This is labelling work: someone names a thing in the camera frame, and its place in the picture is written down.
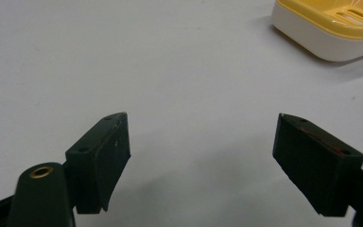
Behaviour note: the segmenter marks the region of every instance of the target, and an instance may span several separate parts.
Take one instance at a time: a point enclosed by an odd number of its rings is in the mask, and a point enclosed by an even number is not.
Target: yellow container
[[[363,0],[277,0],[272,22],[323,59],[346,61],[363,55]]]

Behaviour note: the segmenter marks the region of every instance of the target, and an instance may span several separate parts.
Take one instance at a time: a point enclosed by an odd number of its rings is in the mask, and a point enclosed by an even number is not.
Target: white table surface
[[[129,114],[108,213],[81,226],[351,226],[272,158],[278,113],[363,152],[363,59],[322,61],[271,0],[0,0],[0,200],[101,117]]]

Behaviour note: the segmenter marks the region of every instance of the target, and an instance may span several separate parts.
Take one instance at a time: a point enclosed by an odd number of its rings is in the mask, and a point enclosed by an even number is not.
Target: red mark
[[[309,134],[311,135],[312,137],[316,138],[317,140],[321,141],[326,147],[330,148],[332,151],[334,151],[336,154],[338,154],[340,157],[343,157],[344,156],[344,152],[338,148],[338,147],[335,147],[329,143],[327,143],[326,141],[323,140],[322,137],[316,135],[315,133],[313,133],[312,131],[308,131],[306,130],[305,128],[303,128],[303,126],[300,126],[300,131],[306,133],[306,134]]]

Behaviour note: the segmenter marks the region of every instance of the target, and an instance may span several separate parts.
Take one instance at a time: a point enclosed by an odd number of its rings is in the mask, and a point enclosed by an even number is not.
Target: screw hole
[[[30,173],[30,177],[33,179],[39,179],[48,176],[54,170],[51,166],[44,166],[35,169]]]
[[[88,150],[88,148],[87,147],[83,147],[83,148],[79,148],[78,149],[78,151],[79,152],[85,152],[85,151],[87,151]]]

